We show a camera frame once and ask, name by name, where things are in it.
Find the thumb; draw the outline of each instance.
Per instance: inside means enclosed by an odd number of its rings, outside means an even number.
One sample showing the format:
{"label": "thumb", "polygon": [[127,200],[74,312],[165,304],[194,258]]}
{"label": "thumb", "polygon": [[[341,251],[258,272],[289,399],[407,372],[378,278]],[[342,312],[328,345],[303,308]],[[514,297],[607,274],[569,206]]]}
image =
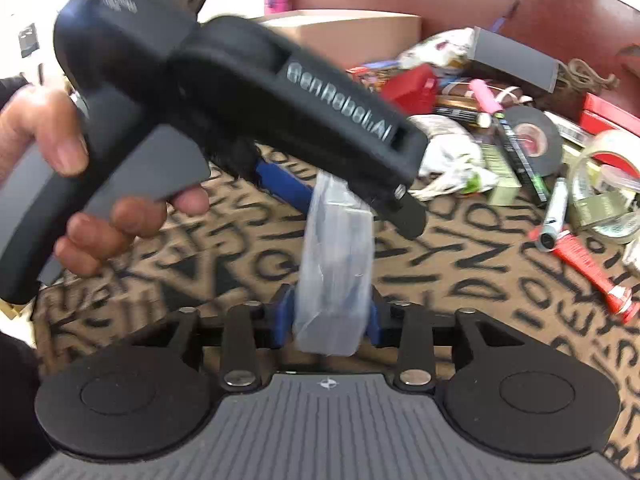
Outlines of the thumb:
{"label": "thumb", "polygon": [[89,157],[73,101],[61,90],[18,90],[0,112],[0,184],[35,139],[43,158],[63,176],[82,173]]}

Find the finger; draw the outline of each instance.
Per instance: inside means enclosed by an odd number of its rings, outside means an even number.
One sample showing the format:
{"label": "finger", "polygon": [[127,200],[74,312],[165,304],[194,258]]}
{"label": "finger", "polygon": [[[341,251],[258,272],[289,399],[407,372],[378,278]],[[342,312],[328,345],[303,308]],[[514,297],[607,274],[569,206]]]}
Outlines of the finger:
{"label": "finger", "polygon": [[118,231],[107,221],[86,213],[76,213],[69,219],[66,235],[77,248],[97,260],[108,260],[122,254],[134,238]]}
{"label": "finger", "polygon": [[100,261],[80,250],[66,236],[58,239],[53,253],[64,267],[78,276],[94,276],[102,267]]}
{"label": "finger", "polygon": [[166,203],[144,198],[123,198],[113,207],[111,224],[121,231],[143,238],[154,236],[166,221]]}
{"label": "finger", "polygon": [[78,112],[61,90],[24,87],[0,114],[0,179],[7,176],[35,138],[43,158],[58,173],[82,173],[89,158]]}
{"label": "finger", "polygon": [[209,210],[209,195],[201,186],[190,187],[174,196],[170,202],[186,215],[204,215]]}

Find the clear tape roll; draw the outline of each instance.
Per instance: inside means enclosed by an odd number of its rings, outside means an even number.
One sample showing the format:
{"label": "clear tape roll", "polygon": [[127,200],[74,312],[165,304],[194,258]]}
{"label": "clear tape roll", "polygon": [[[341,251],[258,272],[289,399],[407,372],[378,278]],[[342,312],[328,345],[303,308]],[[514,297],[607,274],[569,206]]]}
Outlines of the clear tape roll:
{"label": "clear tape roll", "polygon": [[[569,190],[572,201],[595,195],[587,172],[590,158],[600,154],[615,155],[623,159],[636,171],[640,171],[640,137],[621,130],[609,130],[597,135],[569,170]],[[606,243],[627,244],[640,235],[640,216],[629,212],[621,217],[592,226],[589,231]]]}

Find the white plastic bag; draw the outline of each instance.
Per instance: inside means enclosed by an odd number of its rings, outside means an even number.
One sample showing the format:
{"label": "white plastic bag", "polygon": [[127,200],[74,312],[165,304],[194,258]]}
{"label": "white plastic bag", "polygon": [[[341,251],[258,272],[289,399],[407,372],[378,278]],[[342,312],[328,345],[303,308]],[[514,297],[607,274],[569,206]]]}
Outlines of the white plastic bag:
{"label": "white plastic bag", "polygon": [[293,323],[303,352],[352,355],[369,319],[373,215],[346,183],[318,171]]}

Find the red wooden headboard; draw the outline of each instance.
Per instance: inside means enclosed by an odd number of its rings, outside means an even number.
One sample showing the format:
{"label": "red wooden headboard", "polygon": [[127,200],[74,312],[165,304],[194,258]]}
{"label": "red wooden headboard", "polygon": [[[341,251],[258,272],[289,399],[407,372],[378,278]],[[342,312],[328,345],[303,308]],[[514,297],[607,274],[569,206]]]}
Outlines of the red wooden headboard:
{"label": "red wooden headboard", "polygon": [[[489,28],[515,0],[292,0],[295,9],[372,9],[422,16],[428,37],[450,28],[473,25]],[[616,53],[640,43],[640,12],[619,0],[519,0],[512,20],[500,33],[568,62],[585,60],[600,75],[616,74],[621,82],[602,97],[640,116],[640,80],[626,72]],[[557,104],[558,112],[577,113]]]}

